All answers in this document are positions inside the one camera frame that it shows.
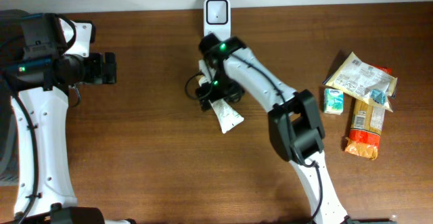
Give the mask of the white tube with tan cap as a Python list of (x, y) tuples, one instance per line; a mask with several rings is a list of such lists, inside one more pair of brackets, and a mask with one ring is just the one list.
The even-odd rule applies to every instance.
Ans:
[(203, 97), (199, 101), (202, 111), (212, 110), (217, 117), (221, 132), (226, 134), (234, 127), (244, 121), (244, 117), (235, 111), (223, 97), (222, 92), (217, 87), (217, 82), (211, 82), (204, 75), (197, 78), (199, 88), (195, 93), (198, 97)]

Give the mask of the green tissue pack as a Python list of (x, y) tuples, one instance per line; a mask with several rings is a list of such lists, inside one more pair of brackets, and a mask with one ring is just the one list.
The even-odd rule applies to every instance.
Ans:
[(344, 94), (341, 90), (325, 89), (323, 111), (327, 114), (341, 115), (341, 113), (343, 113)]

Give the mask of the yellow white snack bag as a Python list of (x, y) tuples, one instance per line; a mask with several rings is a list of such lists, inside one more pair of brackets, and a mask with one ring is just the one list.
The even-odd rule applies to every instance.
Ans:
[(396, 77), (362, 62), (352, 52), (325, 81), (325, 85), (339, 89), (370, 106), (392, 112), (389, 98), (394, 97), (397, 82)]

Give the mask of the orange red noodle packet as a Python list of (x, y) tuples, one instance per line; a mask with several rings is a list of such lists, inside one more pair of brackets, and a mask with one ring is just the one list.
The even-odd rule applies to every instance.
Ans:
[(345, 152), (375, 160), (378, 157), (386, 109), (356, 99)]

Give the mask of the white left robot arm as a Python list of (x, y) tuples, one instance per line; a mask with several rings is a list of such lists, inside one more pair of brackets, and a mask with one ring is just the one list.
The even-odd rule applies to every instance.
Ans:
[(116, 56), (93, 53), (95, 27), (62, 14), (1, 12), (1, 26), (19, 25), (21, 54), (2, 65), (12, 119), (3, 163), (18, 153), (14, 223), (99, 223), (96, 207), (80, 207), (68, 168), (66, 115), (69, 92), (80, 84), (113, 85)]

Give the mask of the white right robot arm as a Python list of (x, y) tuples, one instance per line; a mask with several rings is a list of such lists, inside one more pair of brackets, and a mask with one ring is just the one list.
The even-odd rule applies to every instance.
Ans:
[(266, 69), (238, 37), (202, 38), (200, 72), (207, 81), (196, 89), (203, 110), (220, 99), (238, 102), (249, 93), (267, 113), (269, 140), (295, 170), (311, 209), (309, 223), (352, 223), (340, 203), (325, 163), (325, 130), (314, 95), (298, 92)]

